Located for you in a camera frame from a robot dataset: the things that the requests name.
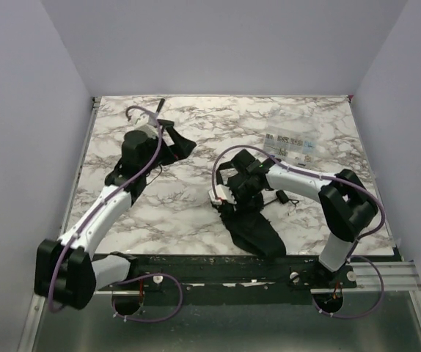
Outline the black folding umbrella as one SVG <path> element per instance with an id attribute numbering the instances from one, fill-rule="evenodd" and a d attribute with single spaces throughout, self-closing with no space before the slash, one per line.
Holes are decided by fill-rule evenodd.
<path id="1" fill-rule="evenodd" d="M 238 173 L 244 175 L 263 175 L 274 165 L 271 159 L 260 161 L 243 149 L 230 161 L 218 165 L 212 171 L 212 186 L 227 186 L 232 192 L 232 176 Z M 264 189 L 243 205 L 213 205 L 220 215 L 224 227 L 230 233 L 233 243 L 250 254 L 263 258 L 284 257 L 287 254 L 286 246 L 278 232 L 271 226 L 261 211 L 266 206 L 263 191 L 272 191 L 274 188 L 266 180 Z"/>

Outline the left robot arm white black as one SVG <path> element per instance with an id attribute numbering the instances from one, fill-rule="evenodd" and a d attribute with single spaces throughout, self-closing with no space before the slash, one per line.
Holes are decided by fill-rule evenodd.
<path id="1" fill-rule="evenodd" d="M 130 277 L 130 255 L 114 253 L 96 260 L 96 249 L 140 197 L 150 172 L 188 158 L 196 146 L 167 120 L 159 120 L 156 129 L 145 125 L 127 132 L 120 159 L 91 208 L 57 240 L 44 240 L 38 246 L 34 292 L 49 303 L 83 309 L 96 290 Z"/>

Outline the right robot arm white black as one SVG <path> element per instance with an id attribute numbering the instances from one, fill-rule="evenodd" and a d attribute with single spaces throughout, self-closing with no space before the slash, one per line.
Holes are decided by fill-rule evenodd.
<path id="1" fill-rule="evenodd" d="M 237 174 L 228 179 L 233 199 L 245 205 L 263 190 L 288 191 L 321 205 L 329 238 L 318 257 L 329 273 L 342 268 L 361 232 L 377 215 L 379 206 L 355 172 L 320 173 L 275 158 L 260 161 L 243 149 L 231 163 Z"/>

